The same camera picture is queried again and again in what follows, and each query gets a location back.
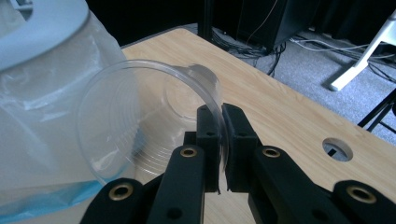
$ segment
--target gray carpet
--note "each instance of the gray carpet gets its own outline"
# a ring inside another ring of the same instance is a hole
[[[196,24],[184,25],[181,28],[197,33]],[[224,35],[219,29],[214,30],[223,40],[243,47],[246,46],[244,43]],[[318,35],[310,31],[300,32],[298,35],[307,39],[321,40],[339,48],[353,46],[345,40],[334,40],[328,35]],[[275,58],[275,55],[269,55],[260,57],[259,60],[241,60],[255,66],[264,73],[268,73]],[[311,51],[287,41],[286,50],[281,54],[274,78],[357,124],[390,94],[396,88],[396,85],[376,75],[367,67],[341,91],[330,91],[328,89],[329,84],[343,74],[354,62],[356,61],[332,51]],[[396,78],[395,63],[392,66],[381,63],[375,63],[375,65],[389,76]],[[383,121],[396,129],[396,117],[391,111],[384,117]],[[396,146],[396,134],[381,124],[374,128],[373,134]]]

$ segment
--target round hole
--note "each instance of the round hole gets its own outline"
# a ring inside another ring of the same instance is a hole
[[[244,132],[241,132],[241,133],[238,133],[238,136],[246,137],[246,136],[248,136],[248,134],[247,134],[247,133],[244,133]]]
[[[318,210],[318,209],[312,210],[312,216],[314,216],[314,218],[316,218],[317,220],[320,220],[320,221],[329,220],[329,217],[327,216],[327,214],[323,211]]]
[[[197,150],[194,148],[184,148],[180,151],[180,155],[183,157],[194,157],[197,154]]]
[[[353,199],[361,202],[361,203],[375,203],[376,197],[373,193],[368,191],[367,189],[357,187],[357,186],[349,186],[346,188],[346,192]]]
[[[326,154],[336,161],[352,160],[352,149],[340,139],[326,138],[323,140],[322,146]]]
[[[170,219],[179,219],[183,216],[180,208],[170,208],[166,214]]]
[[[266,157],[277,158],[280,156],[280,153],[272,148],[265,148],[262,150],[262,154]]]
[[[108,197],[113,201],[121,201],[132,195],[134,186],[129,183],[123,183],[115,186],[108,193]]]

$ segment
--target clear plastic bowl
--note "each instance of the clear plastic bowl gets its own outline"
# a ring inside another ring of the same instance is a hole
[[[118,177],[147,183],[164,172],[184,133],[196,131],[196,110],[207,105],[228,149],[219,81],[195,64],[175,67],[154,61],[114,64],[88,84],[78,105],[80,149],[103,183]]]

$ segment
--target wooden table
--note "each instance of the wooden table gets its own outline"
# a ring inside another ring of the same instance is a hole
[[[187,30],[177,29],[123,50],[128,59],[172,65],[201,64],[212,70],[224,103],[241,107],[265,145],[284,149],[318,185],[332,190],[346,179],[366,183],[396,202],[396,147],[317,105]],[[353,151],[351,161],[336,161],[323,150],[336,138]],[[205,223],[254,223],[248,196],[226,191],[205,196]]]

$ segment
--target plastic bag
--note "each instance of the plastic bag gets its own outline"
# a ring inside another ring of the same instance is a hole
[[[76,102],[93,75],[124,60],[91,13],[62,45],[0,72],[0,222],[72,206],[101,188],[78,148]]]

